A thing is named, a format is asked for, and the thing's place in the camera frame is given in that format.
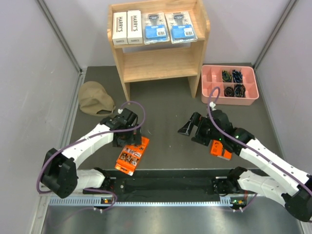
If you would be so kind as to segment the orange razor blade cartridge box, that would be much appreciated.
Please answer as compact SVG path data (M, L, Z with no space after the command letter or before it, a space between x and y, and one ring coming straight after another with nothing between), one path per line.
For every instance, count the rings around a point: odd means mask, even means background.
M142 144L135 145L125 145L122 149L119 157L116 160L115 169L132 176L139 165L146 148L149 145L149 139L142 137Z

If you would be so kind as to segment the orange Gillette razor box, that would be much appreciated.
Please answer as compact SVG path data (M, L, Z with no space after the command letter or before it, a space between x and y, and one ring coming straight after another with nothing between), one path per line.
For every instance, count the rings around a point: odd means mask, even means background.
M232 153L228 152L222 145L220 141L213 140L211 151L210 153L213 156L225 159L225 160L231 160L232 159Z

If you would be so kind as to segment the blue razor blister pack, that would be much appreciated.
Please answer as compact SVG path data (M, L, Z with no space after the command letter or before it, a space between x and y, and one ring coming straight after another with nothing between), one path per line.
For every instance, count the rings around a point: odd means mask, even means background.
M165 17L172 44L189 43L198 40L188 11L166 13Z
M170 41L163 12L142 14L142 31L145 45Z

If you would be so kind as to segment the white Harry's box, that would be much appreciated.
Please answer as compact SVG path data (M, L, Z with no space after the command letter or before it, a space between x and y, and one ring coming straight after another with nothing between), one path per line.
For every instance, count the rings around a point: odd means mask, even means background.
M116 12L113 14L113 44L125 45L127 41L127 13Z
M140 10L131 10L127 12L127 40L128 44L143 43Z

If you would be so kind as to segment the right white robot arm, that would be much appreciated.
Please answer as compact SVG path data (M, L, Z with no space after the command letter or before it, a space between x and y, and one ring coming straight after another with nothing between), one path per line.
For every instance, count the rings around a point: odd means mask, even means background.
M210 110L204 117L194 112L178 130L189 136L197 127L192 141L207 146L220 141L230 153L247 160L265 172L268 177L236 167L228 175L228 188L233 193L248 190L282 205L293 217L302 222L312 220L312 176L284 161L267 149L253 134L233 127L221 110Z

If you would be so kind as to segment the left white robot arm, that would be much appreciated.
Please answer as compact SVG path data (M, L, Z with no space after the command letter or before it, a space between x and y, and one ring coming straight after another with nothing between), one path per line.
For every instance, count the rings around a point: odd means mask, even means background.
M79 166L101 147L140 145L141 131L138 116L125 108L115 117L106 117L95 128L63 150L52 148L46 153L39 182L56 194L66 198L73 192L96 189L109 191L111 182L100 168L81 170Z

